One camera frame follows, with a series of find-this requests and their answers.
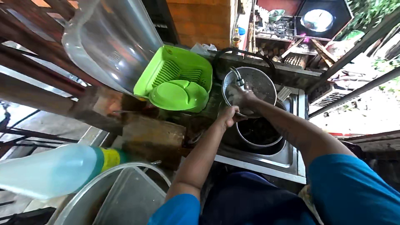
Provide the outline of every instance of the dark pants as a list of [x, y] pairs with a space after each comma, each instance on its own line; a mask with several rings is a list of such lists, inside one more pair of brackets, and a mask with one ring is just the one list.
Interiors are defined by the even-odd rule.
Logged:
[[301, 198], [251, 173], [228, 175], [210, 190], [199, 224], [273, 224], [314, 216]]

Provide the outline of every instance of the bottle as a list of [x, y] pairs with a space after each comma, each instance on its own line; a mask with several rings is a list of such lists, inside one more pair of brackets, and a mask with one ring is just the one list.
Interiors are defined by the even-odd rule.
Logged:
[[240, 43], [239, 29], [236, 28], [235, 33], [233, 34], [232, 37], [232, 47], [239, 48], [239, 43]]
[[115, 149], [68, 144], [0, 161], [0, 188], [46, 200], [78, 192], [101, 172], [126, 162]]

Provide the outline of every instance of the stainless steel sink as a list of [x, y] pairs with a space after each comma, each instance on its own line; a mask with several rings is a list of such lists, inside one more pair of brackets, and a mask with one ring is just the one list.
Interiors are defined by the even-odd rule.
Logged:
[[[291, 90], [292, 94], [284, 101], [284, 105], [290, 113], [304, 118], [304, 92], [296, 88]], [[249, 147], [244, 144], [233, 126], [225, 132], [215, 160], [298, 183], [306, 183], [305, 166], [301, 155], [288, 142], [274, 155], [248, 151]]]

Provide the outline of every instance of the clear plastic lid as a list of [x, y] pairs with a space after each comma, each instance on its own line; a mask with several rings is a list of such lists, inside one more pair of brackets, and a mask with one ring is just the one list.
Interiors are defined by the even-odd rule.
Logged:
[[164, 203], [165, 192], [138, 167], [122, 170], [93, 225], [147, 224]]
[[98, 81], [133, 95], [163, 45], [141, 0], [80, 0], [62, 43], [71, 60]]

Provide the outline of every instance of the black hose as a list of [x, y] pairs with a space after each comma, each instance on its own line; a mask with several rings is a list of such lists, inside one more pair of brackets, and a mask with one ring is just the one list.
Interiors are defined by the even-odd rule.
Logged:
[[276, 70], [275, 70], [274, 64], [273, 64], [272, 61], [271, 61], [270, 59], [268, 59], [266, 56], [259, 55], [259, 54], [256, 54], [256, 53], [252, 53], [252, 52], [247, 52], [247, 51], [239, 50], [239, 49], [237, 49], [237, 48], [224, 48], [224, 49], [222, 49], [221, 51], [217, 52], [217, 54], [215, 54], [214, 59], [212, 60], [212, 73], [214, 74], [214, 78], [215, 78], [216, 80], [222, 81], [221, 79], [218, 78], [218, 76], [217, 76], [217, 71], [216, 71], [216, 66], [217, 66], [218, 59], [221, 57], [221, 55], [223, 55], [223, 54], [225, 54], [226, 52], [229, 52], [229, 51], [232, 51], [233, 53], [236, 53], [236, 54], [237, 54], [238, 52], [240, 52], [240, 53], [243, 53], [244, 56], [246, 56], [246, 55], [251, 55], [251, 56], [255, 56], [255, 57], [262, 58], [262, 59], [268, 64], [268, 66], [271, 68], [272, 75], [273, 75], [273, 76], [276, 75]]

